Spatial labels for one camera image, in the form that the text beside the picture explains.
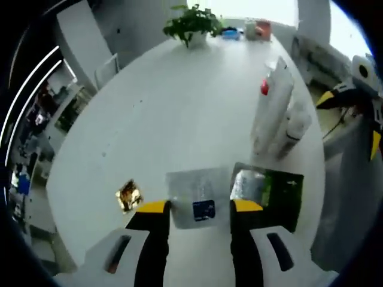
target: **potted plant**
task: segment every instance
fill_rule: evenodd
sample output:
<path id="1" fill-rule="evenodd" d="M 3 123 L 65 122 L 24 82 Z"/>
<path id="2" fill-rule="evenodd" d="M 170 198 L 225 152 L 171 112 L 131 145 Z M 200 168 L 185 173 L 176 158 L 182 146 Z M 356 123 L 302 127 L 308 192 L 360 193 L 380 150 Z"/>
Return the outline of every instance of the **potted plant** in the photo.
<path id="1" fill-rule="evenodd" d="M 191 9 L 186 5 L 171 7 L 173 10 L 183 10 L 181 17 L 170 19 L 163 32 L 167 36 L 175 38 L 178 36 L 187 48 L 201 46 L 206 42 L 206 35 L 216 37 L 221 31 L 221 23 L 210 9 L 202 11 L 199 4 Z"/>

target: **black cable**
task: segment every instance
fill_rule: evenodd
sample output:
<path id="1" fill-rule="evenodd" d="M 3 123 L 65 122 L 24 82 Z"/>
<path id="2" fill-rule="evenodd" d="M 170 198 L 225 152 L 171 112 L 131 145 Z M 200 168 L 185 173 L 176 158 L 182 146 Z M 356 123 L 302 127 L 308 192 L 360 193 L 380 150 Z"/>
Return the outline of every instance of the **black cable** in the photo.
<path id="1" fill-rule="evenodd" d="M 345 116 L 348 112 L 349 108 L 346 109 L 346 111 L 344 111 L 344 113 L 341 115 L 341 118 L 339 119 L 339 121 L 336 123 L 336 125 L 331 129 L 329 130 L 324 136 L 322 139 L 325 139 L 326 137 L 328 137 L 329 134 L 331 134 L 341 123 L 344 122 L 345 120 Z"/>

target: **round table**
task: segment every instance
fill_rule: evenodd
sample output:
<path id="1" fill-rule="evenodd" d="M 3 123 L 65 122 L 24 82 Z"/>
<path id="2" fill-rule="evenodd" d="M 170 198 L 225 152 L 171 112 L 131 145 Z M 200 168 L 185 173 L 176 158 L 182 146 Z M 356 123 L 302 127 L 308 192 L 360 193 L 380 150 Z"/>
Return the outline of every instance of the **round table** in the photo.
<path id="1" fill-rule="evenodd" d="M 48 198 L 77 265 L 87 249 L 127 224 L 131 214 L 122 215 L 114 194 L 129 179 L 149 202 L 168 198 L 168 172 L 249 163 L 265 63 L 278 56 L 295 80 L 293 100 L 308 102 L 312 125 L 283 161 L 254 164 L 305 176 L 295 235 L 309 250 L 324 197 L 323 142 L 311 96 L 290 56 L 274 36 L 271 42 L 209 38 L 200 50 L 169 40 L 125 67 L 92 99 L 54 159 Z M 229 227 L 172 228 L 164 285 L 234 286 L 230 240 Z"/>

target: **green plant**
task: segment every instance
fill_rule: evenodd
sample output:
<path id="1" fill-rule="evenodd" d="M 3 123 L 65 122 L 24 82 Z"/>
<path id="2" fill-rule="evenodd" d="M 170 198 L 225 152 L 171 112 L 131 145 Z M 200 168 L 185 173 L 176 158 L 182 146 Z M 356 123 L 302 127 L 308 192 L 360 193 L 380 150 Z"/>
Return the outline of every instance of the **green plant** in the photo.
<path id="1" fill-rule="evenodd" d="M 199 10 L 199 4 L 194 5 L 191 9 L 186 5 L 171 8 L 183 10 L 183 15 L 176 19 L 170 19 L 163 28 L 163 32 L 173 38 L 178 36 L 186 47 L 189 47 L 189 42 L 193 37 L 193 33 L 188 32 L 210 33 L 213 37 L 221 32 L 221 23 L 210 9 Z"/>

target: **white pot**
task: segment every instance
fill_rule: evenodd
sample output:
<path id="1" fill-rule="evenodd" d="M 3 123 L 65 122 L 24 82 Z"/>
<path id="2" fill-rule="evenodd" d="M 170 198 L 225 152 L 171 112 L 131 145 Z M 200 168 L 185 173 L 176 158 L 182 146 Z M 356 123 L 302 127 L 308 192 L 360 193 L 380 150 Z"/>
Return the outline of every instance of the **white pot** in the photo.
<path id="1" fill-rule="evenodd" d="M 192 34 L 193 36 L 189 42 L 189 49 L 203 47 L 204 45 L 206 45 L 206 32 L 187 32 L 185 33 L 186 38 L 188 38 L 190 34 Z"/>

